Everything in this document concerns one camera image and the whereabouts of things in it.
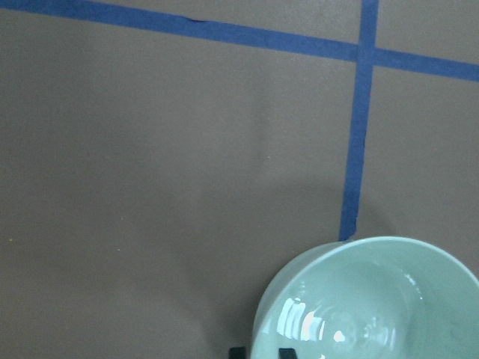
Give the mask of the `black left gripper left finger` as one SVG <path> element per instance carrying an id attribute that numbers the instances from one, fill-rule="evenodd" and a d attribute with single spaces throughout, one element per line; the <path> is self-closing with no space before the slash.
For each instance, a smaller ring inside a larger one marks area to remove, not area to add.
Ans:
<path id="1" fill-rule="evenodd" d="M 246 347 L 231 347 L 228 349 L 228 359 L 246 359 Z"/>

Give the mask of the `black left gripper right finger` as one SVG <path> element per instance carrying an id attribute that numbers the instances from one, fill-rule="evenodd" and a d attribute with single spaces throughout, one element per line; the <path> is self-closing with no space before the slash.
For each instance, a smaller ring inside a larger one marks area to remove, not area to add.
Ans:
<path id="1" fill-rule="evenodd" d="M 279 348 L 278 358 L 279 359 L 297 359 L 296 350 L 292 348 Z"/>

